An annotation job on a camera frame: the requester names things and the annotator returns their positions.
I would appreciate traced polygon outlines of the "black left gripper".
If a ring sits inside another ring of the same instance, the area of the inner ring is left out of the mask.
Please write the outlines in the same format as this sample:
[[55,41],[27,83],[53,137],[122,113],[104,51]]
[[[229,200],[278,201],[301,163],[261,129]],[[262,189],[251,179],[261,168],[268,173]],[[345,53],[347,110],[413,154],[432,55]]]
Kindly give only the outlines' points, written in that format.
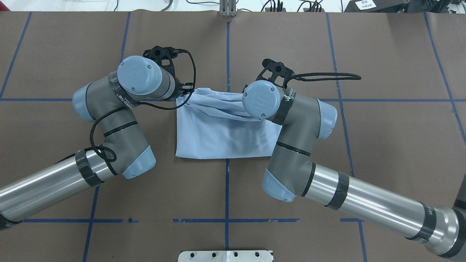
[[178,78],[174,79],[175,88],[171,95],[171,101],[175,101],[180,96],[185,96],[194,91],[194,83],[182,84]]

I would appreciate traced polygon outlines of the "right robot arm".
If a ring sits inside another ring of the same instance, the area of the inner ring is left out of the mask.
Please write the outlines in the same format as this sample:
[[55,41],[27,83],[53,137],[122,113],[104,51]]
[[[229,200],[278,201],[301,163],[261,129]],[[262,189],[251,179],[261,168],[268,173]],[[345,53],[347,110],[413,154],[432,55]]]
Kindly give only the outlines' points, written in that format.
[[264,192],[286,202],[296,196],[314,200],[397,232],[438,257],[465,261],[465,180],[452,207],[433,207],[310,160],[316,140],[328,138],[335,127],[334,106],[265,80],[245,86],[242,104],[251,116],[282,127]]

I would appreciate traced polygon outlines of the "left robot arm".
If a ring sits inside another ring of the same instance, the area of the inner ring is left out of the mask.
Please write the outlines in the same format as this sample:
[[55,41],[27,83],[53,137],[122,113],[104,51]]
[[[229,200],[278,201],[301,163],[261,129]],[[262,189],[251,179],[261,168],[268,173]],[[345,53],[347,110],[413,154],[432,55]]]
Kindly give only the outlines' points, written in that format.
[[93,124],[90,146],[3,187],[1,229],[20,224],[112,176],[133,179],[153,168],[156,158],[133,109],[148,106],[147,98],[175,101],[183,94],[192,94],[195,85],[196,80],[181,83],[169,66],[133,55],[107,77],[80,88],[72,103],[80,117]]

